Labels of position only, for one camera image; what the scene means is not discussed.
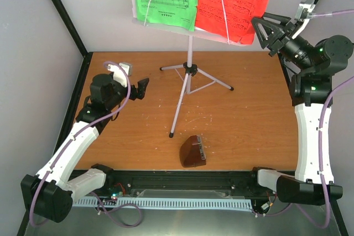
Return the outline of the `red sheet music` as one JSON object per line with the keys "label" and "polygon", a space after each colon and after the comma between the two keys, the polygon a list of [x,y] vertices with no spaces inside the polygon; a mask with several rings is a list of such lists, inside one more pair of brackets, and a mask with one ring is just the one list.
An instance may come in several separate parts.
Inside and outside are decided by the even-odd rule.
{"label": "red sheet music", "polygon": [[251,45],[251,19],[261,17],[269,0],[198,0],[195,27],[241,45]]}

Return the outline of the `lilac music stand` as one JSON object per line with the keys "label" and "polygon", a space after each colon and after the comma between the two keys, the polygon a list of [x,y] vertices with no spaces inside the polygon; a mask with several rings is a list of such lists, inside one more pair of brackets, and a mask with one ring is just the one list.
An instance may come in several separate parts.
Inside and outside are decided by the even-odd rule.
{"label": "lilac music stand", "polygon": [[209,32],[206,32],[206,31],[196,28],[196,27],[193,32],[190,32],[190,31],[187,31],[187,30],[180,28],[180,27],[168,26],[168,25],[164,25],[164,24],[154,24],[154,23],[144,25],[142,22],[138,21],[136,18],[134,18],[134,20],[136,22],[138,22],[140,25],[143,25],[145,27],[156,27],[156,28],[160,28],[160,29],[164,29],[164,30],[171,30],[173,32],[181,32],[182,34],[188,36],[187,59],[184,63],[182,63],[180,65],[173,66],[173,69],[176,71],[179,71],[180,69],[184,69],[184,71],[185,71],[185,74],[182,77],[183,85],[182,85],[182,89],[181,89],[181,95],[187,95],[187,94],[192,93],[191,78],[195,74],[201,73],[201,69],[196,64],[194,64],[192,61],[193,41],[195,38],[210,39],[213,41],[218,41],[218,42],[226,43],[229,45],[246,46],[246,45],[241,45],[239,43],[230,42],[230,41],[226,40],[226,38],[224,38],[220,35],[209,33]]}

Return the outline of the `clear plastic metronome cover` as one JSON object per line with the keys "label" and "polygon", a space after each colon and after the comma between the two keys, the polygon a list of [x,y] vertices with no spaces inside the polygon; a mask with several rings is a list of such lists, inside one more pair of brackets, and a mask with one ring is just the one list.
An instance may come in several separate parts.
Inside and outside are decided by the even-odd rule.
{"label": "clear plastic metronome cover", "polygon": [[205,152],[204,152],[204,145],[203,145],[202,139],[199,135],[197,136],[197,143],[198,143],[201,159],[206,160],[206,156],[205,156]]}

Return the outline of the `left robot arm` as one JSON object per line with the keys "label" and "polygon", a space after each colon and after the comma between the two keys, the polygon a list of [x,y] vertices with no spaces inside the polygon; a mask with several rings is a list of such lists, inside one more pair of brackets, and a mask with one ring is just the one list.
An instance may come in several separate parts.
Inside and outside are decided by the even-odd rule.
{"label": "left robot arm", "polygon": [[128,100],[143,99],[149,83],[145,78],[137,85],[129,79],[120,80],[116,73],[96,75],[90,84],[90,95],[79,111],[69,135],[47,164],[34,176],[25,175],[20,186],[29,220],[34,215],[59,223],[69,214],[72,205],[99,189],[111,192],[115,179],[113,169],[94,164],[82,175],[70,176],[88,147],[98,138],[110,121],[114,121]]}

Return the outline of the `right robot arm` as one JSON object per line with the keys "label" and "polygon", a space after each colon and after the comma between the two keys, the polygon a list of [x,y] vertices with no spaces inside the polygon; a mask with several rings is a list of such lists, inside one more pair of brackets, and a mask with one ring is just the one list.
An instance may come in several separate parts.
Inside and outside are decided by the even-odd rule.
{"label": "right robot arm", "polygon": [[342,197],[329,156],[332,78],[344,70],[353,54],[352,41],[333,35],[315,46],[299,35],[289,17],[264,13],[251,20],[262,48],[280,62],[299,68],[287,80],[298,124],[298,162],[293,176],[257,168],[257,183],[274,191],[281,202],[320,206]]}

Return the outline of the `brown wooden metronome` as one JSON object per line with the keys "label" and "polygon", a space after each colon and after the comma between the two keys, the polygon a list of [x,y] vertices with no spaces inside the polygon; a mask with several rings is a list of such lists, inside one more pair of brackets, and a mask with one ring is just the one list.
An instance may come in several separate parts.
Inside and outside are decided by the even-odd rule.
{"label": "brown wooden metronome", "polygon": [[205,166],[206,160],[201,159],[197,135],[192,135],[187,138],[187,140],[182,144],[179,150],[179,158],[182,167],[199,167]]}

